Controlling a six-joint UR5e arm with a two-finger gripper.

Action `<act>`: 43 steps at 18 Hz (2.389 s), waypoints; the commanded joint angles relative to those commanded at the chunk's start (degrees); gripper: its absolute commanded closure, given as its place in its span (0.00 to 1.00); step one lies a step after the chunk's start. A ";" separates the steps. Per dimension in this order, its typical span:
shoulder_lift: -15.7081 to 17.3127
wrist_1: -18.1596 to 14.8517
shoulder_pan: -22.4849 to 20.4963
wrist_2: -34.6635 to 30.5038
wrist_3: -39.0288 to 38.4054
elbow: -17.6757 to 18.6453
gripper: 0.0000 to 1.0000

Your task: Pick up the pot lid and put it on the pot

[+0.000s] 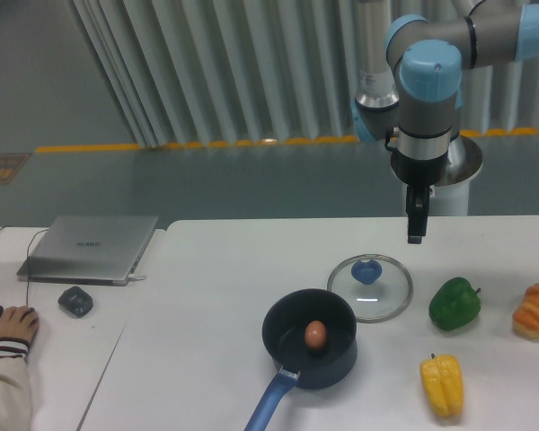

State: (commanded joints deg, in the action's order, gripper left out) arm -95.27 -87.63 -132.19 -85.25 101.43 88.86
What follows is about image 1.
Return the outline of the striped cream sleeve forearm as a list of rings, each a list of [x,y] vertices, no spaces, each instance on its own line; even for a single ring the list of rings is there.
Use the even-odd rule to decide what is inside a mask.
[[[0,338],[0,430],[31,428],[31,386],[26,364],[29,343]]]

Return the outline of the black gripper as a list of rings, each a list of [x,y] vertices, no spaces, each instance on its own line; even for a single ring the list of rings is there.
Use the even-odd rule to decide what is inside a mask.
[[[421,244],[427,232],[429,189],[414,187],[429,187],[444,177],[446,154],[434,159],[417,160],[401,153],[394,153],[393,171],[401,182],[409,185],[406,195],[408,243]]]

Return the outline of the person's hand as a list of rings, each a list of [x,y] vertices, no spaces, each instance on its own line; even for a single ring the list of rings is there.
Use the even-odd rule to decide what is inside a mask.
[[[15,341],[30,347],[39,327],[39,315],[34,308],[8,307],[0,317],[0,341]]]

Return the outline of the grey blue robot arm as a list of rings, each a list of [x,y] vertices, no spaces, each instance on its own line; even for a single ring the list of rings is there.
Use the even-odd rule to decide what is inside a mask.
[[[406,184],[408,241],[427,232],[430,189],[446,175],[448,150],[459,134],[465,70],[539,57],[539,4],[457,1],[461,17],[395,20],[380,53],[380,91],[356,93],[355,125],[362,142],[382,141],[391,167]]]

